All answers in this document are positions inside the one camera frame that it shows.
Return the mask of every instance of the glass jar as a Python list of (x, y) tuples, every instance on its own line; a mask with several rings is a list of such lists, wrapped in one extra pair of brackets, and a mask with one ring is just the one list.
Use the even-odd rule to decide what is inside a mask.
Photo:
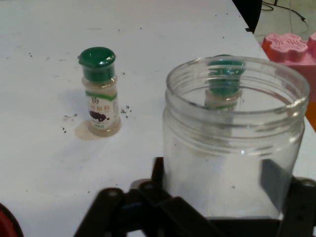
[(98, 136), (111, 136), (120, 128), (115, 54), (104, 47), (93, 47), (79, 56), (82, 84), (90, 114), (89, 128)]
[(303, 76), (266, 60), (220, 56), (175, 68), (163, 115), (166, 190), (205, 217), (277, 218), (308, 94)]

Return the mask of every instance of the plastic jar rim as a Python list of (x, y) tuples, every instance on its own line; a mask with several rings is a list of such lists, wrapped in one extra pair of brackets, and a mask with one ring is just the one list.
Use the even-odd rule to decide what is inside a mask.
[[(201, 62), (206, 62), (206, 61), (207, 62), (218, 61), (218, 60), (242, 61), (242, 62), (246, 63), (246, 65), (243, 66), (245, 69), (247, 69), (247, 62), (258, 63), (258, 64), (274, 67), (277, 70), (281, 70), (284, 73), (287, 73), (287, 74), (291, 75), (292, 77), (295, 77), (295, 78), (299, 79), (299, 81), (301, 82), (301, 84), (302, 84), (302, 86), (304, 88), (303, 95), (302, 95), (301, 98), (296, 99), (294, 102), (292, 102), (289, 105), (273, 108), (273, 109), (270, 109), (270, 110), (261, 110), (261, 111), (225, 111), (225, 110), (209, 110), (203, 105), (198, 105), (198, 104), (192, 103), (189, 100), (184, 99), (181, 95), (177, 94), (175, 92), (175, 90), (172, 88), (172, 86), (171, 86), (172, 75), (176, 71), (178, 71), (179, 69), (181, 69), (183, 67), (186, 67), (186, 66), (189, 66), (191, 64), (196, 64), (196, 63), (201, 63)], [(282, 65), (282, 64), (279, 64), (279, 63), (275, 63), (275, 62), (272, 62), (272, 61), (269, 61), (269, 60), (252, 58), (252, 57), (239, 57), (239, 56), (216, 56), (216, 57), (197, 58), (197, 59), (189, 61), (187, 63), (183, 63), (183, 64), (177, 66), (176, 68), (174, 68), (168, 74), (166, 83), (167, 83), (167, 90), (169, 90), (173, 95), (175, 95), (183, 103), (187, 104), (190, 107), (198, 107), (198, 108), (201, 108), (203, 110), (208, 110), (208, 112), (210, 114), (216, 114), (216, 115), (230, 114), (230, 115), (236, 115), (236, 116), (250, 116), (250, 115), (267, 115), (267, 114), (271, 114), (271, 113), (284, 113), (284, 112), (287, 112), (289, 110), (292, 110), (295, 107), (299, 107), (300, 105), (302, 105), (306, 101), (308, 101), (308, 95), (309, 95), (309, 92), (310, 92), (310, 86), (309, 86), (309, 83), (307, 82), (307, 80), (300, 73), (295, 71), (294, 69), (291, 69), (290, 67), (287, 67), (285, 65)]]

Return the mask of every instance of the spice bottle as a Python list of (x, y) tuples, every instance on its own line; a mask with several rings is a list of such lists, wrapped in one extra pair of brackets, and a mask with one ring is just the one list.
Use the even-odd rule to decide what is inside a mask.
[(78, 57), (90, 114), (89, 128), (103, 137), (117, 133), (120, 128), (115, 58), (113, 51), (104, 47), (88, 48)]
[(218, 60), (212, 61), (208, 66), (218, 66), (209, 73), (209, 89), (205, 91), (205, 107), (216, 110), (232, 111), (241, 97), (239, 77), (243, 69), (236, 69), (236, 66), (244, 66), (241, 61)]

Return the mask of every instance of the red object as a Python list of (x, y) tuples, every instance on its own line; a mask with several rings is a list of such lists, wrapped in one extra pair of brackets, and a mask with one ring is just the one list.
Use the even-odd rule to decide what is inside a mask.
[(271, 61), (285, 64), (302, 74), (310, 84), (310, 102), (316, 102), (316, 33), (308, 41), (294, 34), (269, 34), (262, 48)]
[(18, 237), (13, 222), (0, 210), (0, 236), (1, 237)]

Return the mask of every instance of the clear plastic jar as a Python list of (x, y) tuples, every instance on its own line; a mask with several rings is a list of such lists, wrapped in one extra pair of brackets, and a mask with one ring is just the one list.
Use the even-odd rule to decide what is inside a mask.
[[(215, 103), (219, 108), (221, 98), (223, 105), (233, 100), (234, 107), (210, 108), (205, 92), (231, 87), (237, 93), (217, 96)], [(277, 218), (308, 94), (303, 76), (266, 60), (212, 57), (175, 68), (167, 77), (163, 115), (167, 191), (206, 217)]]

